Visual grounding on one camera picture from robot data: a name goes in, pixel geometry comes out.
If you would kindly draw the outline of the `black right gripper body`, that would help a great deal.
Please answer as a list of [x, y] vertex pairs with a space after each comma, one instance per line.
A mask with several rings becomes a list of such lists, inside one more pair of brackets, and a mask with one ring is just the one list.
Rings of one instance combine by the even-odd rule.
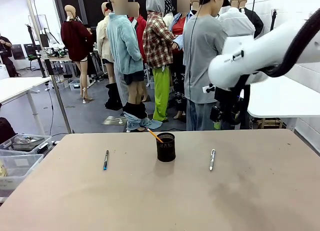
[[248, 86], [241, 91], [227, 91], [216, 87], [214, 104], [210, 111], [210, 119], [213, 122], [224, 122], [231, 126], [242, 125], [246, 121], [248, 109]]

